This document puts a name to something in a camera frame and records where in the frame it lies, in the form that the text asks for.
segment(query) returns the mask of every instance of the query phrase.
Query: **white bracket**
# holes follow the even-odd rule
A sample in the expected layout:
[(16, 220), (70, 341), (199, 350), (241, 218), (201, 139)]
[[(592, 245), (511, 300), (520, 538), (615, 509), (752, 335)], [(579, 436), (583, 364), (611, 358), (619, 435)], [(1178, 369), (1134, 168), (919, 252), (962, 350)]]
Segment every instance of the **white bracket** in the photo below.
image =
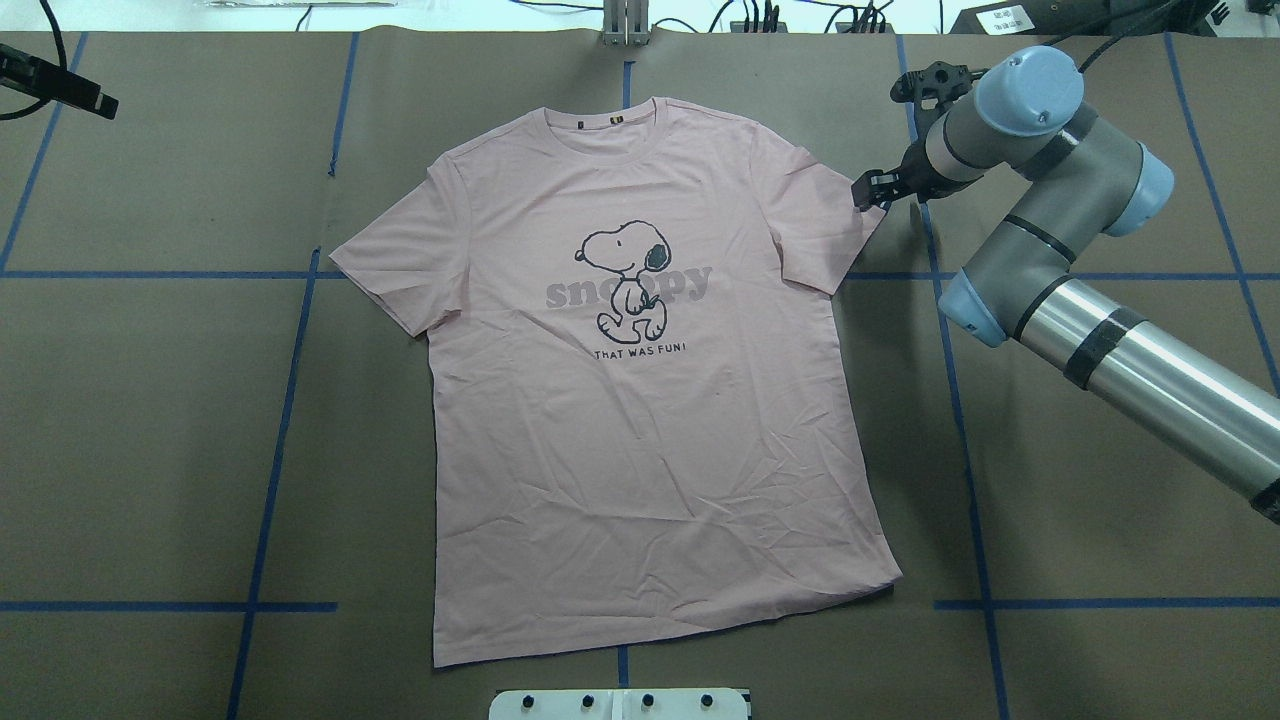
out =
[(649, 45), (649, 0), (604, 0), (605, 45)]
[(751, 720), (750, 700), (730, 688), (507, 691), (489, 720)]

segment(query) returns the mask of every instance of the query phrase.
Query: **snoopy graphic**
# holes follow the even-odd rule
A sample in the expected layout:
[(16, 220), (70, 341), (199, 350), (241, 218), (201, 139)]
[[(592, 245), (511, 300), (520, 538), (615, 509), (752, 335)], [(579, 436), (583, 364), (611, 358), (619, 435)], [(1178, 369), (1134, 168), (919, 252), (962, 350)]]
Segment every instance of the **snoopy graphic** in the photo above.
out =
[(667, 304), (640, 284), (640, 273), (657, 273), (671, 264), (671, 246), (658, 228), (631, 220), (616, 231), (593, 232), (573, 259), (621, 277), (609, 297), (613, 313), (595, 318), (604, 337), (623, 345), (662, 337)]

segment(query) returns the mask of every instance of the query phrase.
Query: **label sticker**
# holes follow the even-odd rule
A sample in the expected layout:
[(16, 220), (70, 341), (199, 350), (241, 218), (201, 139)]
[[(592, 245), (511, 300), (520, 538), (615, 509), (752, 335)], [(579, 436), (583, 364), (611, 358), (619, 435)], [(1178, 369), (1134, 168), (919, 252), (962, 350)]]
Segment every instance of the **label sticker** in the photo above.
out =
[(1036, 23), (1027, 15), (1027, 10), (1021, 5), (987, 10), (986, 13), (978, 13), (975, 17), (982, 23), (982, 29), (987, 31), (987, 35), (1012, 35), (1027, 29), (1036, 29)]

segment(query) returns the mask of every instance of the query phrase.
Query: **wrinkled fabric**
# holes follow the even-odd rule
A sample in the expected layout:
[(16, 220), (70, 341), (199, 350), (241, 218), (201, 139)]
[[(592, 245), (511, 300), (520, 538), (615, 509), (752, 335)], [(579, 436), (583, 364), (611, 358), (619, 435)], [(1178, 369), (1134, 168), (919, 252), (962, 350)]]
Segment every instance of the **wrinkled fabric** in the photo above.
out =
[(435, 380), (436, 666), (891, 583), (831, 295), (883, 213), (750, 119), (534, 110), (332, 255)]

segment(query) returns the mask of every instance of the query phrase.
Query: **shirt sleeve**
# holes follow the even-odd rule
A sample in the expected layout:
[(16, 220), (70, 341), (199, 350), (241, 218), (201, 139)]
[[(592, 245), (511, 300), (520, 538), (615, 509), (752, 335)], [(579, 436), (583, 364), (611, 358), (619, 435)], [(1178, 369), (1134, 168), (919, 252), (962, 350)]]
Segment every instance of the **shirt sleeve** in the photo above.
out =
[(884, 211), (859, 213), (849, 178), (763, 126), (755, 126), (750, 158), (782, 278), (835, 295)]
[(471, 211), (447, 156), (426, 181), (329, 255), (338, 268), (417, 336), (462, 309)]

